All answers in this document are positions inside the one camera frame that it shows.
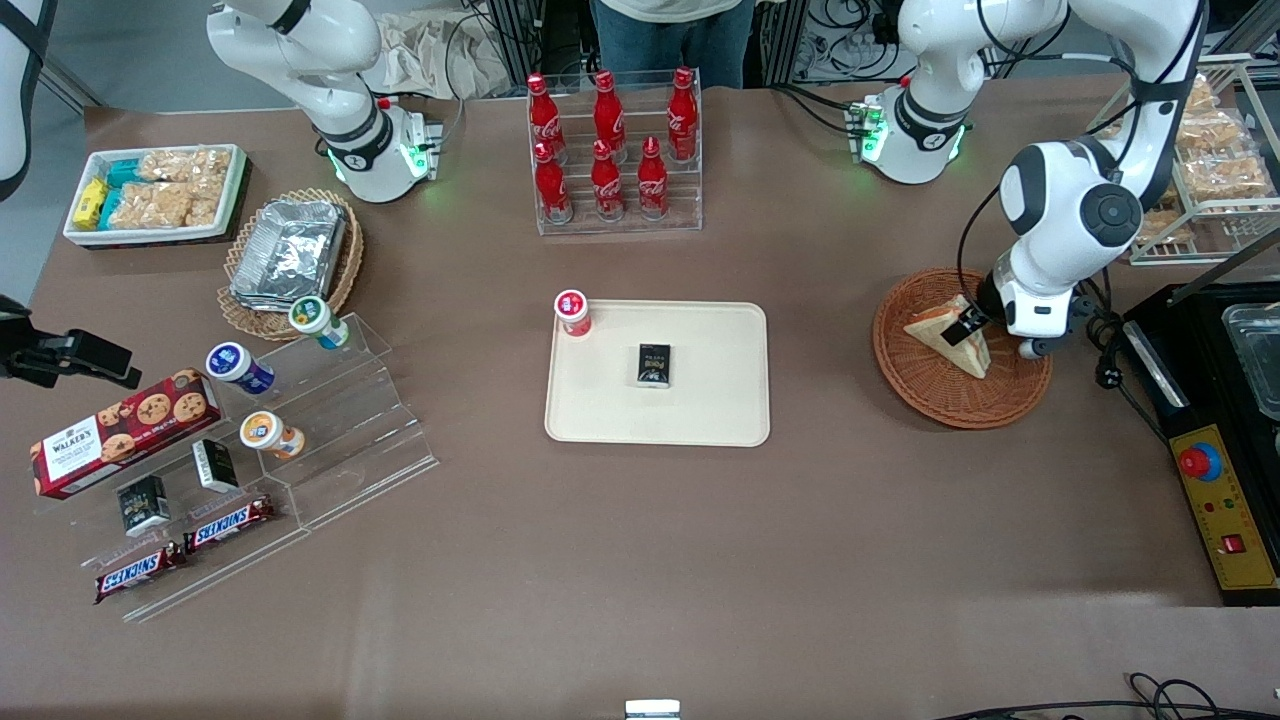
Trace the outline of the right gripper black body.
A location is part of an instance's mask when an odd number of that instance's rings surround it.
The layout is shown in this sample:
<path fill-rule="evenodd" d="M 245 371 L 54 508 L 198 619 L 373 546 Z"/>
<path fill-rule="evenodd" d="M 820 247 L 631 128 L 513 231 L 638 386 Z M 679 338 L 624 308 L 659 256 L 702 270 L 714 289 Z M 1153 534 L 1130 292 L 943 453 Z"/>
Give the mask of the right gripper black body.
<path fill-rule="evenodd" d="M 1 295 L 1 378 L 51 389 L 60 377 L 63 336 L 36 329 L 29 315 L 23 304 Z"/>

